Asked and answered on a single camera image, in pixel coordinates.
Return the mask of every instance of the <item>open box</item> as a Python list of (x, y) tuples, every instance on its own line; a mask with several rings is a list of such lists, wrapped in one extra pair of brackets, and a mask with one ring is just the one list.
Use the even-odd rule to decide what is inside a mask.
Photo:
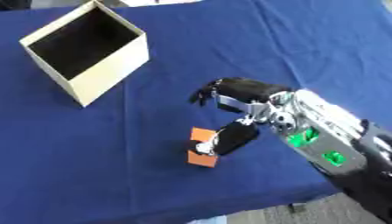
[(83, 107), (149, 59), (145, 33), (97, 1), (83, 4), (20, 43)]

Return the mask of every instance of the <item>box wall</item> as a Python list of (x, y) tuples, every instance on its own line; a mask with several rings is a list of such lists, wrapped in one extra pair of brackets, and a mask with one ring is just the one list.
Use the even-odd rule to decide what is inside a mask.
[(69, 81), (86, 107), (149, 59), (146, 35), (134, 39), (106, 59)]
[(78, 97), (72, 90), (71, 85), (69, 85), (68, 81), (60, 73), (58, 73), (54, 68), (48, 65), (28, 47), (26, 47), (25, 50), (30, 54), (31, 58), (42, 70), (44, 70), (54, 81), (57, 82), (57, 84), (59, 84), (64, 90), (66, 90), (66, 92), (69, 93), (76, 101), (78, 101)]

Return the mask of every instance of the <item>orange block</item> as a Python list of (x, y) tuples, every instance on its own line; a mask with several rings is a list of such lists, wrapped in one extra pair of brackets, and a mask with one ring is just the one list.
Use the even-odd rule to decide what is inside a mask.
[[(191, 140), (206, 142), (214, 134), (215, 134), (215, 131), (210, 130), (210, 129), (193, 128), (192, 134), (191, 134)], [(201, 165), (201, 166), (206, 166), (206, 167), (215, 167), (217, 160), (218, 160), (218, 156), (199, 155), (192, 150), (188, 151), (188, 163), (189, 164)]]

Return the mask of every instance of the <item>black object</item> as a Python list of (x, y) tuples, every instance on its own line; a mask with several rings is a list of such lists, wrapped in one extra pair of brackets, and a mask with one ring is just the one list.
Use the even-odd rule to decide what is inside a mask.
[(374, 137), (379, 137), (392, 145), (392, 134), (368, 121), (364, 121), (363, 126), (366, 128), (365, 134), (352, 144), (367, 158), (366, 168), (347, 175), (326, 177), (369, 212), (392, 224), (391, 153), (377, 146), (374, 141)]
[(235, 121), (224, 126), (217, 133), (218, 143), (214, 146), (213, 151), (218, 155), (224, 156), (256, 139), (259, 135), (259, 130), (254, 122), (246, 125)]
[(33, 43), (30, 48), (71, 80), (138, 35), (98, 8)]
[[(229, 96), (240, 102), (251, 103), (252, 101), (266, 102), (271, 95), (282, 91), (291, 91), (291, 89), (281, 85), (266, 84), (257, 80), (240, 77), (224, 78), (211, 81), (202, 89), (192, 94), (189, 101), (191, 103), (199, 101), (200, 106), (203, 106), (206, 100), (212, 97), (211, 93), (213, 91), (216, 91), (218, 95)], [(227, 110), (230, 109), (235, 112), (235, 108), (227, 108)]]
[(0, 11), (30, 9), (32, 0), (0, 0)]

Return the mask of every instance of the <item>table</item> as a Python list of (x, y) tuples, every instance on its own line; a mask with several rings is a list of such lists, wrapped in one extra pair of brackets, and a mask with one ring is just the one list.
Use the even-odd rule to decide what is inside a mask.
[(367, 0), (205, 0), (121, 8), (151, 60), (81, 109), (18, 40), (71, 9), (0, 13), (0, 222), (184, 223), (337, 190), (268, 129), (216, 168), (185, 163), (191, 127), (237, 115), (187, 103), (243, 76), (309, 88), (392, 128), (392, 28)]

